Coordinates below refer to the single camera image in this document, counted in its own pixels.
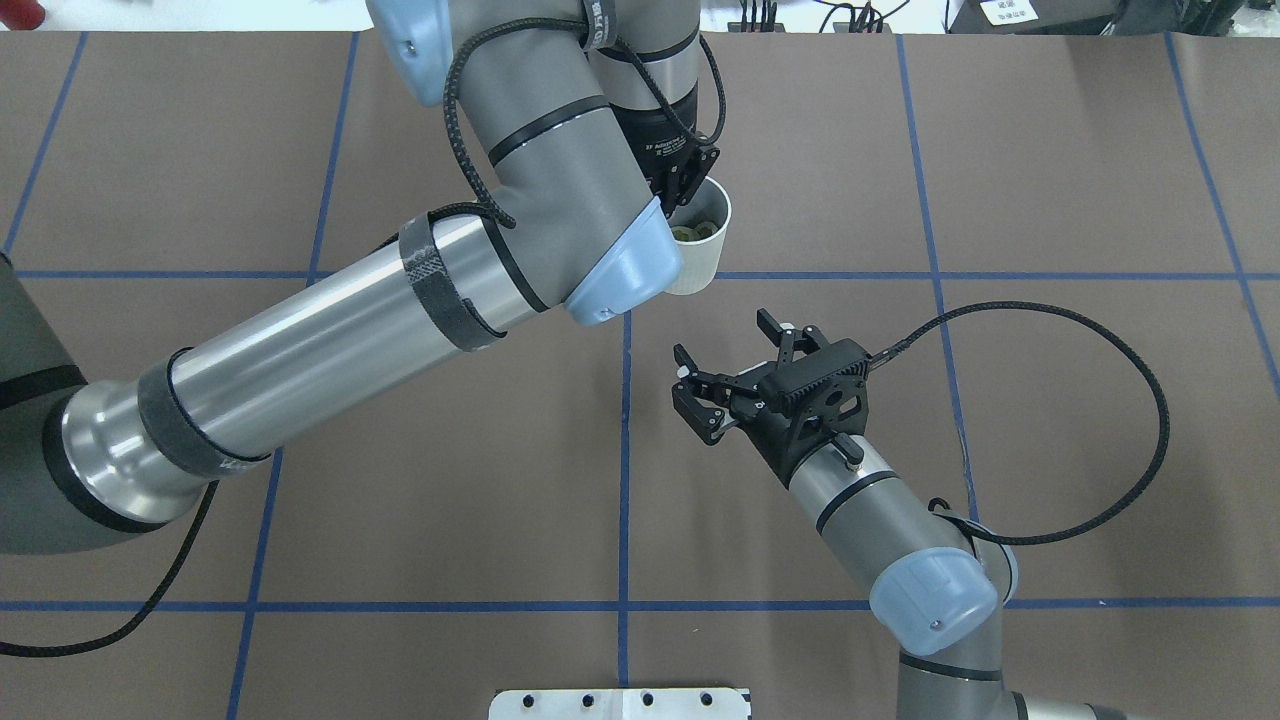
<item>light blue cap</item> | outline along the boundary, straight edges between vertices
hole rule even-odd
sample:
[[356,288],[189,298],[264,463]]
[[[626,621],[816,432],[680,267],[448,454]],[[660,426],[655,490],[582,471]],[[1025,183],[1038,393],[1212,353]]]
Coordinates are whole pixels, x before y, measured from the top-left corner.
[[870,605],[911,655],[929,656],[982,625],[996,610],[996,588],[978,560],[955,547],[918,550],[876,578]]
[[682,266],[680,247],[654,197],[570,293],[564,309],[579,324],[600,324],[671,287]]
[[444,100],[453,61],[448,0],[365,0],[396,72],[428,108]]

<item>cup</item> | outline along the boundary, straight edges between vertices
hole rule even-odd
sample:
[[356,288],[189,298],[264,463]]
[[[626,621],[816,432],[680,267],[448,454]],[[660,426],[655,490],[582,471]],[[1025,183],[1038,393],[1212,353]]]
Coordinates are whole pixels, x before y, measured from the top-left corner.
[[724,247],[724,231],[728,229],[730,219],[733,217],[733,204],[730,202],[724,187],[712,178],[703,181],[701,187],[694,193],[689,205],[676,208],[676,211],[667,219],[672,228],[685,228],[696,233],[703,223],[713,223],[716,232],[701,240],[680,240],[684,231],[676,232],[676,246],[685,260],[685,268],[680,270],[680,277],[671,283],[667,292],[671,295],[692,295],[710,284],[716,278],[716,269],[719,268],[721,250]]

